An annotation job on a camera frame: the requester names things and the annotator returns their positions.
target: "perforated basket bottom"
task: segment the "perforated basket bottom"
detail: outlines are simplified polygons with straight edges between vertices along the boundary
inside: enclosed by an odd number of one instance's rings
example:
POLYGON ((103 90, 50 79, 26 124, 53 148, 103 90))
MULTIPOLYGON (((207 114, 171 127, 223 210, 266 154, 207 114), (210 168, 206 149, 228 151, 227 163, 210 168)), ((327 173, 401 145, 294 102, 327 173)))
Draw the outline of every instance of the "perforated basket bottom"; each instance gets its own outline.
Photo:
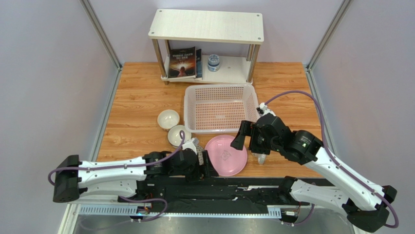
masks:
POLYGON ((239 129, 245 120, 242 101, 196 104, 196 130, 239 129))

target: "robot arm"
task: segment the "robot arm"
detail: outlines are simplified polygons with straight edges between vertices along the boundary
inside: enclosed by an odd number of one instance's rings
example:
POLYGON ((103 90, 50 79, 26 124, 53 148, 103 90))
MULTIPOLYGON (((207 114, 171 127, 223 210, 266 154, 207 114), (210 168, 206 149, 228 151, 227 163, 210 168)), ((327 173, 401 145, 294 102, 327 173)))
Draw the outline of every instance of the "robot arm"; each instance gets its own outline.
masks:
POLYGON ((149 177, 185 176, 186 181, 217 176, 206 161, 201 165, 196 152, 199 141, 192 138, 182 150, 170 158, 170 152, 151 152, 143 157, 124 161, 79 161, 78 155, 68 156, 55 170, 53 201, 71 202, 88 195, 137 195, 139 183, 149 177))
POLYGON ((321 140, 304 130, 291 131, 264 103, 258 112, 262 116, 256 123, 242 121, 231 143, 233 148, 241 150, 245 136, 249 136, 249 150, 252 153, 268 155, 270 151, 279 152, 286 159, 318 172, 338 188, 321 188, 287 176, 280 186, 285 189, 285 194, 296 201, 310 202, 337 211, 347 216, 352 224, 368 232, 374 232, 386 224, 389 212, 386 204, 375 193, 391 203, 396 196, 392 186, 382 187, 370 182, 333 155, 340 165, 335 164, 321 140), (340 167, 363 181, 365 186, 340 167))

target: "shelf board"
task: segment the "shelf board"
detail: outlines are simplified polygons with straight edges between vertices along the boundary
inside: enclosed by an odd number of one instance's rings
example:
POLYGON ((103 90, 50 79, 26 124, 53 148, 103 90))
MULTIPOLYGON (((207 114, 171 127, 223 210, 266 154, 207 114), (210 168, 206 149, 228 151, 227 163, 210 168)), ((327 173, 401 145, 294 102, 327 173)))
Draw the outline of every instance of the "shelf board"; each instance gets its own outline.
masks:
MULTIPOLYGON (((204 84, 246 84, 248 78, 250 61, 247 61, 245 57, 231 57, 220 56, 221 67, 216 72, 211 72, 208 69, 208 55, 202 55, 202 80, 194 80, 193 78, 187 79, 168 79, 161 78, 163 81, 170 82, 191 82, 191 83, 204 83, 204 84)), ((166 72, 169 73, 170 58, 166 57, 164 67, 166 72)))
POLYGON ((261 13, 158 9, 151 39, 262 44, 261 13))

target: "white bowl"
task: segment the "white bowl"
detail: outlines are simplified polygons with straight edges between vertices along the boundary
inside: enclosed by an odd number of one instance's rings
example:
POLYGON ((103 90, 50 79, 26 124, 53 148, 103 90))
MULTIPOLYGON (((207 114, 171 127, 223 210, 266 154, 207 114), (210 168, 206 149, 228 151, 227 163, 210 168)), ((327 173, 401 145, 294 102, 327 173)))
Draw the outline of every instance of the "white bowl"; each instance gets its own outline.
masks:
POLYGON ((158 125, 165 131, 179 123, 179 114, 174 110, 164 110, 157 117, 158 125))
POLYGON ((167 133, 167 139, 169 140, 170 144, 174 148, 179 147, 180 142, 182 142, 182 139, 180 137, 180 131, 181 130, 183 130, 185 132, 185 141, 184 142, 191 139, 191 132, 186 130, 186 128, 183 125, 176 125, 176 126, 172 127, 170 129, 169 133, 167 133))

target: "pink plate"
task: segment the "pink plate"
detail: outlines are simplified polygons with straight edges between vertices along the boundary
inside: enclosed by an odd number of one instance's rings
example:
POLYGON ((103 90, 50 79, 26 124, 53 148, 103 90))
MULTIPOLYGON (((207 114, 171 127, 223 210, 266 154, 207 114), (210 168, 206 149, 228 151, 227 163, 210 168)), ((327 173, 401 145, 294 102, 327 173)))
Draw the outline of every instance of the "pink plate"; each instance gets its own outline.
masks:
POLYGON ((245 146, 242 150, 235 150, 230 146, 234 138, 229 135, 215 136, 205 147, 213 167, 220 176, 236 175, 242 171, 248 161, 245 146))

